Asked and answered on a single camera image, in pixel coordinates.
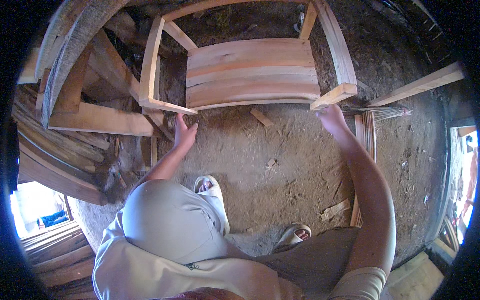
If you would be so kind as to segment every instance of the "slide sandal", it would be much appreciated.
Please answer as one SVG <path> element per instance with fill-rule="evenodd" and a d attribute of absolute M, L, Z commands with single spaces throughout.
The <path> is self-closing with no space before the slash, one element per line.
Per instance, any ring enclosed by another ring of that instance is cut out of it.
<path fill-rule="evenodd" d="M 205 181 L 210 181 L 213 186 L 206 191 L 199 192 L 200 187 Z M 218 181 L 216 181 L 216 179 L 213 178 L 213 176 L 211 175 L 199 176 L 197 180 L 195 180 L 195 184 L 193 185 L 193 192 L 200 195 L 213 196 L 218 199 L 216 200 L 213 198 L 210 204 L 215 208 L 218 216 L 223 217 L 225 220 L 223 235 L 225 236 L 230 233 L 230 224 L 228 223 L 227 213 L 225 211 L 225 204 L 223 203 L 222 191 L 220 189 L 220 185 L 218 185 Z"/>
<path fill-rule="evenodd" d="M 295 232 L 297 232 L 297 230 L 300 230 L 300 229 L 305 230 L 307 232 L 309 238 L 312 236 L 312 230 L 307 225 L 292 224 L 287 228 L 287 230 L 285 230 L 285 233 L 282 235 L 282 238 L 275 245 L 275 247 L 273 247 L 273 249 L 270 253 L 274 253 L 277 249 L 282 248 L 284 246 L 293 245 L 293 244 L 296 244 L 296 243 L 299 243 L 299 242 L 303 241 L 301 238 L 299 238 L 295 234 Z"/>

